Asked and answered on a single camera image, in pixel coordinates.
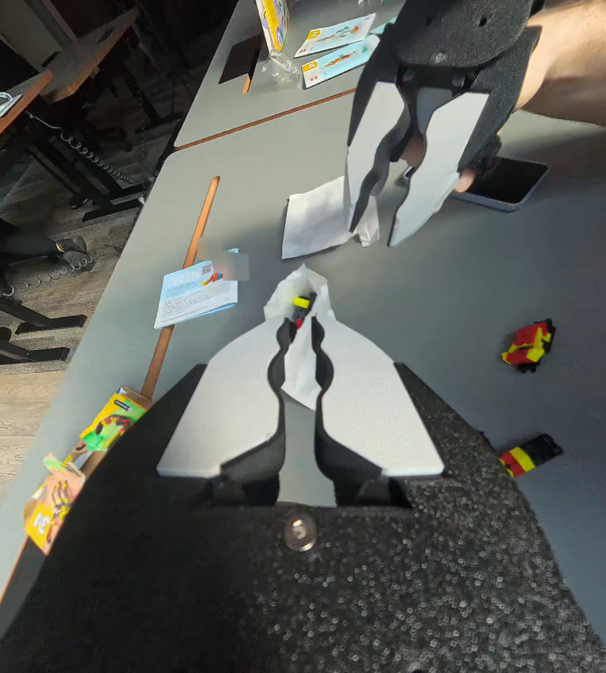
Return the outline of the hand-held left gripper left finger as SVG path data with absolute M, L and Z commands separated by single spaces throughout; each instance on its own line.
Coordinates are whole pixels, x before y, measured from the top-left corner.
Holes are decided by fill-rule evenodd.
M 268 319 L 207 364 L 157 465 L 164 476 L 266 481 L 285 460 L 289 319 Z

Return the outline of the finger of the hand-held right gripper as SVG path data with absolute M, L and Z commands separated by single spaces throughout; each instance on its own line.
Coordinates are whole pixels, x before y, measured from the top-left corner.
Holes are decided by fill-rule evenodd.
M 369 200 L 383 189 L 392 152 L 410 128 L 407 103 L 393 82 L 360 83 L 353 97 L 345 162 L 344 208 L 355 233 Z
M 442 89 L 422 89 L 417 121 L 427 122 L 423 159 L 410 175 L 407 195 L 394 216 L 388 245 L 394 248 L 436 214 L 459 181 L 459 162 L 489 94 L 467 91 L 447 100 Z

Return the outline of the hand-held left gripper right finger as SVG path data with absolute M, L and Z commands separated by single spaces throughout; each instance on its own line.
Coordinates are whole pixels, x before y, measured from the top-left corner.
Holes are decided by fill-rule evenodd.
M 408 393 L 382 349 L 338 320 L 312 318 L 315 459 L 332 481 L 431 478 L 444 465 Z

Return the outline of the torn printed white paper bag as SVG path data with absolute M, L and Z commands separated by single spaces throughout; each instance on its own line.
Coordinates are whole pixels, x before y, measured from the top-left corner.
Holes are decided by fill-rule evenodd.
M 315 294 L 315 301 L 285 355 L 282 391 L 303 406 L 315 410 L 321 388 L 315 378 L 316 355 L 312 346 L 311 320 L 317 315 L 335 318 L 326 278 L 306 265 L 299 266 L 276 286 L 264 306 L 264 315 L 266 320 L 292 320 L 295 299 L 310 293 Z

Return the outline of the large plain white paper bag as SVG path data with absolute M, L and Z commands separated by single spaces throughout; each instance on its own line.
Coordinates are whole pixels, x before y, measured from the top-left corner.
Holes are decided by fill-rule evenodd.
M 344 212 L 345 179 L 326 182 L 309 192 L 291 195 L 282 237 L 283 260 L 307 257 L 358 238 L 363 247 L 380 239 L 376 198 L 371 196 L 356 230 L 351 233 Z

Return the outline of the long black studded lego strip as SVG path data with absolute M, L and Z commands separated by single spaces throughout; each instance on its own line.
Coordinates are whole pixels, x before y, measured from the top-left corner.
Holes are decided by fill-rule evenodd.
M 503 451 L 498 460 L 511 478 L 518 478 L 559 458 L 563 452 L 551 435 L 541 433 Z

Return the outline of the black red yellow lego build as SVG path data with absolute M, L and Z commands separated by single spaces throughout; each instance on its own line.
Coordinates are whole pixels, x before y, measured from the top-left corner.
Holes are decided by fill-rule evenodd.
M 550 318 L 521 327 L 501 359 L 522 374 L 535 373 L 551 352 L 557 329 Z

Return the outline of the person's right forearm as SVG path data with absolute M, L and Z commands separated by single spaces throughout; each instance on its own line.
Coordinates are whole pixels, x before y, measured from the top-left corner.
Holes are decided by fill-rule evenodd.
M 515 110 L 606 128 L 606 1 L 550 2 Z

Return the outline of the colourful cardboard lego box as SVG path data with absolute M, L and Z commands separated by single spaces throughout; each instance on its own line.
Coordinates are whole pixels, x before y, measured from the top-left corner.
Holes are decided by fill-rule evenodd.
M 23 509 L 23 531 L 44 555 L 49 554 L 88 477 L 151 405 L 151 399 L 121 386 L 80 434 L 68 457 L 59 460 L 49 453 L 44 458 L 46 478 Z

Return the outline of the person's right hand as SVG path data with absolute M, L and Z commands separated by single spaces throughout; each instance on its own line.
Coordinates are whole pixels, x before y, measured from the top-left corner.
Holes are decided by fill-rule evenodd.
M 459 179 L 453 188 L 455 193 L 466 192 L 474 183 L 474 181 L 486 170 L 486 159 L 475 159 L 471 163 L 463 167 L 459 173 Z

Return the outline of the black smartphone blue case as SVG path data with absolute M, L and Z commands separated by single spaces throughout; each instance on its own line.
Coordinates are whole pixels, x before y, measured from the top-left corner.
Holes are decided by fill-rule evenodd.
M 479 173 L 457 200 L 505 213 L 515 212 L 529 200 L 549 171 L 546 164 L 498 156 Z

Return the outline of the white blue instruction leaflet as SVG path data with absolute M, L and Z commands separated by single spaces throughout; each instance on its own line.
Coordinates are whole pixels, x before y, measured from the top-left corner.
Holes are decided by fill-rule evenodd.
M 241 281 L 250 279 L 247 254 L 238 248 L 213 250 L 213 256 L 164 276 L 154 328 L 189 321 L 238 303 Z

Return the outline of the small yellow white box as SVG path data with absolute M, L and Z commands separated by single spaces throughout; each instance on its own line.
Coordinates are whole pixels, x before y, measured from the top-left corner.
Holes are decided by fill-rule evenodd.
M 290 25 L 287 1 L 255 1 L 268 55 L 281 52 Z

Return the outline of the long wood edged desk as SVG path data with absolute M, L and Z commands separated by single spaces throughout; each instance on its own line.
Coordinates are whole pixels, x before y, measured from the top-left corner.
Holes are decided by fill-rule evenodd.
M 66 46 L 41 67 L 53 78 L 40 93 L 45 113 L 53 124 L 62 127 L 65 137 L 77 135 L 76 141 L 88 149 L 102 149 L 103 143 L 115 143 L 125 151 L 132 149 L 124 131 L 117 137 L 104 135 L 88 120 L 88 112 L 107 88 L 114 89 L 119 77 L 134 95 L 141 90 L 127 66 L 131 44 L 137 42 L 133 29 L 138 11 L 133 8 Z

